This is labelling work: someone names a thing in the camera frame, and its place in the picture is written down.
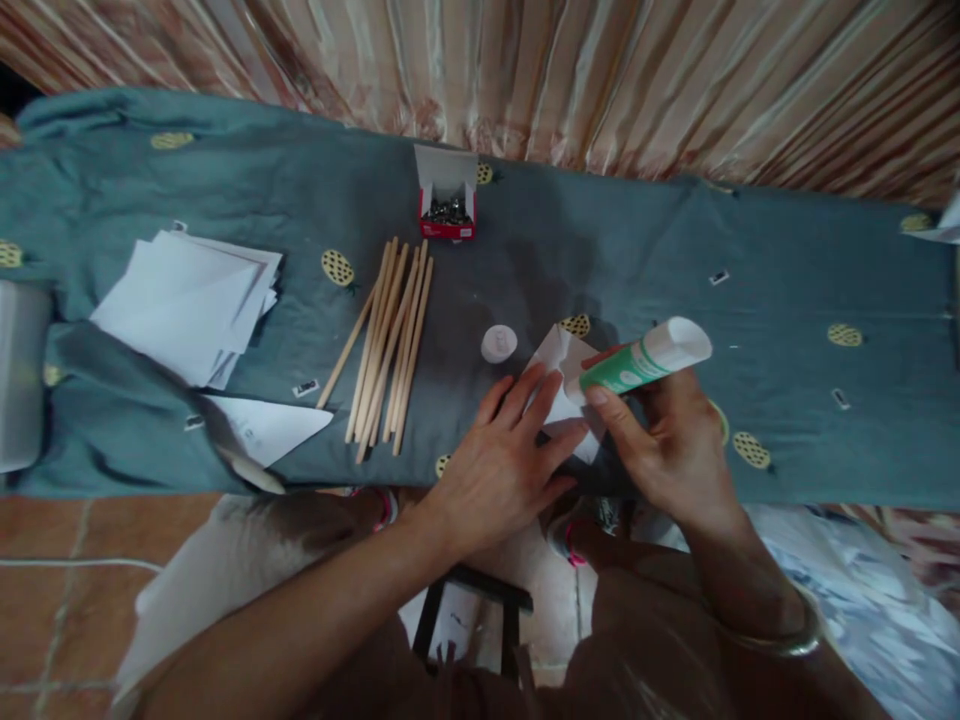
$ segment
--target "hand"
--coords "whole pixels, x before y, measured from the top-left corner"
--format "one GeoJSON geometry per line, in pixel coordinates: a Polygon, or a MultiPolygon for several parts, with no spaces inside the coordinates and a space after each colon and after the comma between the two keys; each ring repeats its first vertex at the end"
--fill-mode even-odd
{"type": "MultiPolygon", "coordinates": [[[[584,369],[620,350],[583,363],[584,369]]],[[[723,428],[692,368],[643,385],[631,393],[643,406],[645,430],[627,404],[606,388],[586,391],[587,400],[613,436],[627,472],[658,509],[681,526],[712,524],[739,516],[723,454],[723,428]]]]}
{"type": "Polygon", "coordinates": [[[417,508],[428,513],[428,522],[448,528],[459,557],[525,527],[576,484],[571,477],[551,476],[583,440],[586,423],[576,423],[542,447],[534,443],[563,382],[559,372],[547,376],[524,413],[543,375],[543,365],[537,364],[516,385],[505,377],[493,386],[440,482],[417,508]]]}

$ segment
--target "teal blanket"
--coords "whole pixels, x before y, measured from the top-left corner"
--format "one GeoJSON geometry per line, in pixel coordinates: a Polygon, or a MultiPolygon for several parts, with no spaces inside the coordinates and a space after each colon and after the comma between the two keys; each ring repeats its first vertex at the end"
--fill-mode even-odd
{"type": "MultiPolygon", "coordinates": [[[[19,124],[24,147],[0,153],[0,240],[24,262],[0,277],[55,293],[47,361],[62,379],[49,393],[44,455],[9,489],[252,492],[205,430],[184,432],[200,410],[196,392],[86,319],[134,241],[174,220],[193,235],[282,252],[280,302],[227,394],[312,405],[316,394],[296,400],[291,388],[329,376],[384,242],[419,241],[412,142],[254,103],[134,89],[41,100],[19,124]],[[354,267],[356,296],[325,276],[328,249],[354,267]]],[[[553,323],[586,314],[586,341],[604,348],[684,315],[714,342],[699,374],[736,436],[727,451],[743,500],[960,507],[953,248],[900,234],[915,209],[489,162],[497,181],[479,186],[477,240],[432,244],[402,455],[381,445],[356,465],[344,444],[358,345],[331,425],[274,466],[287,484],[430,485],[487,388],[522,369],[553,323]],[[712,284],[721,271],[728,279],[712,284]],[[495,323],[520,343],[496,367],[479,353],[495,323]],[[837,324],[848,328],[834,329],[833,342],[837,324]]],[[[571,471],[584,492],[631,487],[609,445],[571,471]]]]}

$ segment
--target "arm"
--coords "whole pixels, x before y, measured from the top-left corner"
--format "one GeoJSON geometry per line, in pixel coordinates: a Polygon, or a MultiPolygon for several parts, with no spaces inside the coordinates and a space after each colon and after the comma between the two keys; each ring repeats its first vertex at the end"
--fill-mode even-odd
{"type": "MultiPolygon", "coordinates": [[[[737,501],[719,418],[694,372],[644,386],[637,397],[649,430],[613,393],[587,391],[637,487],[683,531],[717,620],[755,638],[800,632],[803,602],[737,501]]],[[[781,659],[723,632],[717,640],[731,695],[749,717],[887,717],[825,642],[805,657],[781,659]]]]}
{"type": "Polygon", "coordinates": [[[392,614],[466,555],[531,522],[573,484],[551,478],[586,433],[534,443],[560,387],[543,366],[487,394],[443,479],[394,525],[209,628],[144,691],[141,718],[289,718],[392,614]]]}

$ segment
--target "yellow pineapple print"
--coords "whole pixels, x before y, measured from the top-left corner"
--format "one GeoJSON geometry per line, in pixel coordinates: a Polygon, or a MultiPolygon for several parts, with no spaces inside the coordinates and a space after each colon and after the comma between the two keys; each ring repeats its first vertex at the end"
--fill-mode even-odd
{"type": "Polygon", "coordinates": [[[193,133],[157,133],[150,138],[154,150],[176,150],[193,142],[193,133]]]}
{"type": "Polygon", "coordinates": [[[917,215],[907,215],[900,221],[901,232],[917,232],[919,230],[929,230],[933,227],[933,221],[929,215],[918,213],[917,215]]]}
{"type": "Polygon", "coordinates": [[[757,470],[766,470],[770,467],[770,453],[760,444],[750,433],[737,433],[733,436],[733,449],[748,465],[752,465],[757,470]]]}
{"type": "Polygon", "coordinates": [[[447,469],[448,462],[450,462],[450,455],[441,455],[437,458],[437,464],[434,467],[437,472],[437,480],[443,477],[443,471],[447,469]]]}
{"type": "Polygon", "coordinates": [[[55,387],[63,380],[63,371],[56,365],[45,363],[43,366],[43,384],[47,387],[55,387]]]}
{"type": "Polygon", "coordinates": [[[560,327],[581,340],[590,332],[590,318],[583,313],[560,321],[560,327]]]}
{"type": "Polygon", "coordinates": [[[717,414],[720,416],[720,425],[723,427],[723,444],[726,445],[728,442],[730,442],[730,423],[727,422],[727,416],[724,414],[723,410],[720,409],[719,405],[717,405],[713,400],[710,400],[710,404],[713,405],[713,409],[716,410],[717,414]]]}
{"type": "Polygon", "coordinates": [[[863,333],[850,325],[836,323],[827,328],[827,338],[841,347],[860,347],[863,345],[863,333]]]}
{"type": "Polygon", "coordinates": [[[14,268],[23,265],[23,251],[18,245],[0,240],[0,267],[14,268]]]}
{"type": "Polygon", "coordinates": [[[327,277],[336,285],[346,288],[351,295],[357,292],[357,285],[353,282],[353,266],[343,255],[336,250],[327,250],[320,258],[320,262],[327,277]]]}
{"type": "Polygon", "coordinates": [[[496,184],[501,180],[503,180],[503,173],[499,170],[494,170],[487,165],[487,163],[479,163],[477,165],[477,185],[496,184]]]}

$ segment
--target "bracelet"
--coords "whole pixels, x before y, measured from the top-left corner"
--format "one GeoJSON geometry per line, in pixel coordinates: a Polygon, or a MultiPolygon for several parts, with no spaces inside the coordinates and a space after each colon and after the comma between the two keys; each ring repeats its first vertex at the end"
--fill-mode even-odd
{"type": "Polygon", "coordinates": [[[744,635],[725,625],[715,613],[710,612],[709,614],[720,632],[741,647],[772,657],[805,657],[820,647],[820,642],[824,637],[823,624],[820,622],[820,616],[817,613],[816,601],[808,594],[806,588],[794,585],[794,589],[803,603],[803,627],[799,632],[784,638],[767,640],[744,635]]]}

